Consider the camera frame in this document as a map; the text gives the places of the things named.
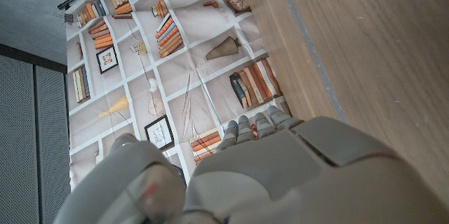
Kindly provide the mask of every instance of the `gray wall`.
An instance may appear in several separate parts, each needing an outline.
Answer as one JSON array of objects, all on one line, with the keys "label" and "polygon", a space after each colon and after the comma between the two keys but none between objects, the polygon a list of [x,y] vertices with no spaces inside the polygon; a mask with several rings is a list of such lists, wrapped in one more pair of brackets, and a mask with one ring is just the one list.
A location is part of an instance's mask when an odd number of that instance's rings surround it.
[{"label": "gray wall", "polygon": [[52,223],[69,185],[65,76],[0,55],[0,220]]}]

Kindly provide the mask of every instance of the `bookshelf wallpaper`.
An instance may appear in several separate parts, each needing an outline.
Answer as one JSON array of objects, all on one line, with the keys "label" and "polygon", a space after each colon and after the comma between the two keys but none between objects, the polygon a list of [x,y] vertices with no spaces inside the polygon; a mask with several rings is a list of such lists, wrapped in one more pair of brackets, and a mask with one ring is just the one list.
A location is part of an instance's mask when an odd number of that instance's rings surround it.
[{"label": "bookshelf wallpaper", "polygon": [[246,0],[78,0],[66,13],[72,189],[122,133],[188,183],[230,120],[286,105]]}]

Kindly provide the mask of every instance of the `framed picture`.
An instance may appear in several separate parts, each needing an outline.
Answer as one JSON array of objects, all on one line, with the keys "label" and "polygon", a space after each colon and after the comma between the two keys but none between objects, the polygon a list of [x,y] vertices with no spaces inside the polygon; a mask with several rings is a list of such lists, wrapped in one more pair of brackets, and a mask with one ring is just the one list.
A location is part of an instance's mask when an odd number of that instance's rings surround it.
[{"label": "framed picture", "polygon": [[103,74],[113,67],[116,67],[119,62],[117,62],[117,56],[115,54],[114,46],[106,48],[105,50],[97,53],[98,66],[100,67],[100,73]]},{"label": "framed picture", "polygon": [[163,115],[150,125],[145,127],[145,133],[149,142],[155,144],[160,150],[164,150],[175,144],[167,115]]}]

